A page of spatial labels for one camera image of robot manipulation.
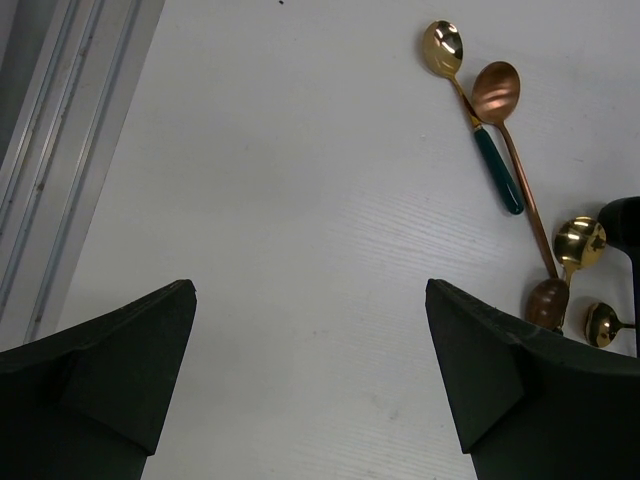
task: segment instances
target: green spoon handle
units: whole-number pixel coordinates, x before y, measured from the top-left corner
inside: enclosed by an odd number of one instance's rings
[[[480,149],[482,158],[484,158],[489,168],[493,183],[498,188],[498,193],[500,193],[505,207],[513,215],[520,215],[524,211],[524,201],[493,140],[482,127],[473,131],[473,137]]]

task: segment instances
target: copper spoon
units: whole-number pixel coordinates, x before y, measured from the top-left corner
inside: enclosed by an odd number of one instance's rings
[[[594,303],[587,310],[584,337],[589,345],[606,347],[623,328],[635,328],[635,325],[622,323],[613,308],[606,303]]]
[[[553,254],[547,241],[547,234],[540,220],[538,207],[533,198],[531,187],[527,181],[527,175],[520,162],[518,151],[513,144],[513,139],[509,130],[505,126],[505,120],[513,113],[520,98],[520,77],[516,69],[507,62],[494,62],[485,67],[476,78],[471,94],[471,104],[478,114],[480,120],[485,123],[495,125],[502,134],[511,161],[516,171],[516,176],[520,182],[520,188],[524,194],[527,206],[529,222],[533,229],[533,235],[538,244],[538,249],[542,255],[542,260],[547,268],[550,278],[558,278],[556,264],[553,261]]]

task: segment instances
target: white table surface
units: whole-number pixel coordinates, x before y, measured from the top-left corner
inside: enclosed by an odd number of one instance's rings
[[[548,232],[640,193],[638,2],[167,0],[60,324],[195,282],[145,480],[474,478],[424,288],[517,315],[544,267],[420,61],[439,18],[467,88],[490,61],[520,71],[508,125]],[[627,258],[572,294],[572,338],[593,298],[631,321]]]

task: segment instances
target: small gold spoon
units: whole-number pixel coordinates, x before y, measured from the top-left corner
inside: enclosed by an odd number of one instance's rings
[[[604,228],[590,217],[576,217],[565,222],[553,239],[553,253],[565,271],[565,282],[571,286],[573,274],[594,265],[604,252],[607,235]],[[562,330],[564,318],[558,328]]]
[[[547,272],[550,278],[558,278],[556,264],[553,261],[553,254],[547,241],[547,234],[544,232],[538,207],[533,198],[531,187],[527,181],[527,175],[520,162],[518,151],[513,144],[513,139],[509,134],[509,130],[505,126],[505,120],[513,113],[520,98],[520,77],[516,69],[507,62],[494,62],[487,65],[476,78],[471,94],[471,104],[485,123],[495,125],[502,134],[511,161],[516,171],[520,188],[524,194],[524,201],[527,205],[527,213],[529,214],[529,222],[533,229],[538,249],[542,255]]]
[[[458,92],[471,120],[473,138],[489,169],[502,202],[509,212],[519,215],[524,210],[524,202],[520,192],[493,140],[482,128],[482,122],[473,111],[473,107],[456,80],[456,73],[462,65],[462,38],[458,29],[445,20],[433,22],[424,33],[422,53],[429,69],[436,75],[449,80]]]
[[[606,347],[623,328],[635,328],[635,325],[622,323],[613,308],[606,303],[594,303],[587,310],[584,337],[589,345]]]

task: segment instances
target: black object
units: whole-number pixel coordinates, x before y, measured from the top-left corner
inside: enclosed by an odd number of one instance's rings
[[[640,362],[500,312],[443,280],[427,315],[479,480],[640,478]]]
[[[640,197],[621,198],[609,203],[600,210],[598,222],[604,227],[607,243],[631,259],[636,352],[640,356]]]
[[[196,308],[188,280],[0,354],[0,479],[138,480]]]

